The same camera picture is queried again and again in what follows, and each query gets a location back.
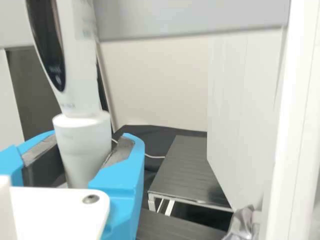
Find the white plastic part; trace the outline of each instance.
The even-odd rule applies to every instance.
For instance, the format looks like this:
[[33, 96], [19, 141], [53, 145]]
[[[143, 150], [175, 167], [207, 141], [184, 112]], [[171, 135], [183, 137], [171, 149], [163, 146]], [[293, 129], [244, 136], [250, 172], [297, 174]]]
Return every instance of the white plastic part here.
[[70, 188], [87, 188], [111, 151], [111, 122], [106, 111], [95, 117], [52, 120]]
[[261, 240], [307, 240], [320, 163], [320, 1], [292, 0], [275, 166], [262, 207]]
[[0, 239], [3, 240], [17, 239], [10, 186], [10, 177], [0, 175]]
[[[100, 240], [110, 211], [99, 190], [11, 187], [10, 193], [18, 240]], [[83, 202], [92, 195], [97, 202]]]
[[232, 209], [261, 208], [272, 175], [279, 113], [282, 29], [212, 40], [207, 160]]
[[62, 113], [89, 117], [101, 111], [97, 82], [96, 22], [92, 0], [56, 0], [65, 63], [65, 89], [51, 87]]

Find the black textured surface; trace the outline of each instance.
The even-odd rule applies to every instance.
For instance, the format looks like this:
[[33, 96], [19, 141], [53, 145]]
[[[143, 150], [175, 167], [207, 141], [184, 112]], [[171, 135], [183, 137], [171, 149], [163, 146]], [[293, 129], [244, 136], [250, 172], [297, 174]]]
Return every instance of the black textured surface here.
[[23, 184], [25, 187], [57, 187], [60, 182], [55, 182], [59, 176], [64, 176], [64, 172], [60, 152], [55, 144], [44, 149], [34, 162], [22, 168]]
[[226, 233], [142, 209], [136, 240], [221, 240]]
[[206, 156], [207, 138], [177, 135], [149, 193], [230, 208]]
[[[145, 152], [153, 156], [166, 156], [176, 135], [207, 137], [203, 131], [190, 131], [165, 126], [153, 125], [125, 125], [113, 134], [113, 138], [118, 140], [123, 133], [130, 133], [142, 139], [145, 143]], [[144, 169], [157, 172], [163, 159], [145, 157]]]
[[182, 202], [175, 202], [171, 217], [184, 219], [197, 224], [227, 232], [229, 229], [232, 213], [220, 211], [202, 206], [190, 205]]

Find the white cable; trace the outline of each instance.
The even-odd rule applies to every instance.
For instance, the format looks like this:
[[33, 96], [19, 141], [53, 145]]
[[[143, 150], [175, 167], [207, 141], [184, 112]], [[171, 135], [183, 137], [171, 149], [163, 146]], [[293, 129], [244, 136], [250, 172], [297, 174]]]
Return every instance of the white cable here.
[[[114, 142], [114, 143], [118, 143], [118, 141], [117, 140], [115, 140], [115, 139], [113, 139], [112, 138], [112, 142]], [[145, 153], [144, 154], [146, 157], [148, 157], [148, 158], [151, 158], [151, 159], [165, 159], [166, 158], [166, 156], [153, 156], [153, 155], [149, 155], [149, 154], [147, 154], [147, 153]]]
[[152, 156], [147, 153], [145, 153], [144, 155], [148, 158], [151, 158], [151, 159], [164, 159], [164, 158], [166, 158], [166, 156]]

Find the metal frame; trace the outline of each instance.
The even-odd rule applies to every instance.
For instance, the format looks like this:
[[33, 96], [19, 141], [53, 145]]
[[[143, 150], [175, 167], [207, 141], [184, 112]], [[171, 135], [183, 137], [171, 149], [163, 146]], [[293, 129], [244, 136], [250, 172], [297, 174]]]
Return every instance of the metal frame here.
[[220, 211], [229, 212], [229, 213], [234, 212], [230, 207], [217, 206], [217, 205], [208, 204], [208, 203], [200, 203], [200, 202], [196, 202], [196, 201], [192, 201], [184, 198], [173, 197], [173, 196], [160, 194], [160, 193], [153, 193], [153, 192], [148, 193], [148, 206], [150, 211], [156, 212], [156, 204], [155, 204], [156, 199], [165, 199], [169, 201], [204, 207], [208, 209], [215, 209], [215, 210], [220, 210]]

